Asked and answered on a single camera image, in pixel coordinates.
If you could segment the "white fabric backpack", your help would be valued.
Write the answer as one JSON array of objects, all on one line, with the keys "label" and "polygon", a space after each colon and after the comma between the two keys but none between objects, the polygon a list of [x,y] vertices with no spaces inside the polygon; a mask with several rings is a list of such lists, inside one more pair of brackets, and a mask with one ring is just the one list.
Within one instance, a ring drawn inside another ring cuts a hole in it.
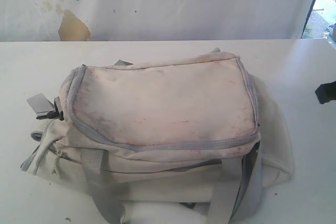
[{"label": "white fabric backpack", "polygon": [[252,215],[293,174],[286,121],[265,84],[216,48],[175,61],[71,71],[28,99],[37,148],[21,170],[88,193],[108,223],[123,201],[208,203],[207,223]]}]

